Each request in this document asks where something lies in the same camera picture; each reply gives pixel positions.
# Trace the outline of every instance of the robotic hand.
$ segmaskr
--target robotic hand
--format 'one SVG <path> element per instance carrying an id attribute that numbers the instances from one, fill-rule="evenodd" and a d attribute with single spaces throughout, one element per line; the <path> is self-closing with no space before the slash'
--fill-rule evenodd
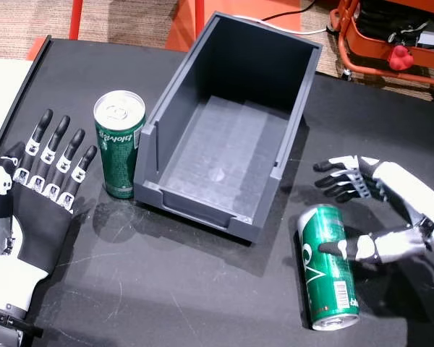
<path id="1" fill-rule="evenodd" d="M 48 177 L 69 126 L 64 116 L 30 176 L 52 116 L 47 110 L 26 146 L 19 142 L 0 157 L 0 346 L 20 346 L 24 334 L 41 336 L 43 331 L 24 318 L 35 286 L 55 268 L 72 219 L 72 203 L 96 154 L 96 147 L 90 146 L 67 174 L 85 136 L 79 129 Z"/>
<path id="2" fill-rule="evenodd" d="M 400 165 L 355 155 L 332 158 L 313 169 L 337 169 L 315 182 L 326 196 L 337 202 L 374 197 L 389 202 L 407 222 L 394 230 L 327 242 L 319 251 L 360 262 L 393 262 L 434 249 L 434 191 Z"/>

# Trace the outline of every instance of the gray plastic bin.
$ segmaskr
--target gray plastic bin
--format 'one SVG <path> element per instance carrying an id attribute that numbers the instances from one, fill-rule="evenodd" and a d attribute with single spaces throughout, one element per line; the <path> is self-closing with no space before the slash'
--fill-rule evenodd
<path id="1" fill-rule="evenodd" d="M 140 135 L 135 199 L 255 242 L 320 46 L 215 13 Z"/>

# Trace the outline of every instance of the green aluminum can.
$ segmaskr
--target green aluminum can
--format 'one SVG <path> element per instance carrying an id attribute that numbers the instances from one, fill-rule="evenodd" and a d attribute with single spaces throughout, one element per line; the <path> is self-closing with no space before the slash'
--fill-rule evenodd
<path id="1" fill-rule="evenodd" d="M 145 103 L 137 94 L 115 90 L 98 99 L 93 114 L 106 191 L 119 199 L 129 199 L 133 197 Z"/>
<path id="2" fill-rule="evenodd" d="M 318 251 L 323 242 L 345 240 L 341 211 L 315 205 L 297 222 L 310 317 L 314 330 L 338 330 L 359 320 L 354 278 L 349 262 Z"/>

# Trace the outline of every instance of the table surface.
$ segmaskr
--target table surface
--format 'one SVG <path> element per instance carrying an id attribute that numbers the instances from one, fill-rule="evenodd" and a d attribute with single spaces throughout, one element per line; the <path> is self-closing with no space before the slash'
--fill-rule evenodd
<path id="1" fill-rule="evenodd" d="M 84 127 L 84 143 L 95 143 L 99 96 L 132 90 L 150 113 L 183 56 L 52 40 L 0 150 L 25 139 L 48 107 L 53 126 L 69 114 L 68 134 Z M 115 200 L 97 156 L 59 264 L 36 288 L 28 318 L 45 333 L 33 346 L 434 346 L 434 254 L 379 270 L 355 266 L 360 322 L 321 333 L 303 327 L 293 242 L 299 214 L 333 202 L 313 186 L 312 164 L 324 158 L 393 160 L 434 188 L 434 104 L 317 75 L 304 115 L 259 244 Z M 341 210 L 350 232 L 402 223 L 372 200 Z"/>

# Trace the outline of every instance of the wire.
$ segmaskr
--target wire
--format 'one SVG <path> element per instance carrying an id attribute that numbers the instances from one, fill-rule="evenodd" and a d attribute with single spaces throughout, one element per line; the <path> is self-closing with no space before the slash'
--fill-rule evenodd
<path id="1" fill-rule="evenodd" d="M 273 18 L 278 18 L 278 17 L 282 17 L 282 16 L 287 16 L 288 14 L 299 14 L 299 13 L 303 13 L 303 12 L 308 11 L 309 9 L 311 9 L 312 6 L 314 5 L 314 3 L 315 3 L 316 1 L 317 1 L 317 0 L 313 0 L 313 1 L 310 3 L 309 6 L 305 7 L 304 9 L 300 9 L 299 11 L 291 11 L 291 12 L 278 13 L 278 14 L 274 14 L 273 16 L 263 18 L 262 20 L 265 22 L 265 21 L 267 21 L 267 20 L 272 20 Z"/>
<path id="2" fill-rule="evenodd" d="M 246 17 L 246 16 L 233 16 L 236 18 L 241 18 L 242 20 L 250 20 L 252 22 L 257 22 L 263 25 L 267 25 L 268 27 L 272 27 L 273 29 L 277 29 L 280 31 L 283 31 L 285 33 L 289 33 L 289 34 L 295 34 L 295 35 L 313 35 L 313 34 L 318 34 L 318 33 L 323 33 L 326 31 L 325 29 L 319 29 L 319 30 L 313 30 L 313 31 L 296 31 L 296 30 L 288 30 L 288 29 L 284 29 L 283 27 L 278 27 L 276 25 L 264 22 L 264 20 L 259 20 L 258 18 L 252 18 L 252 17 Z"/>

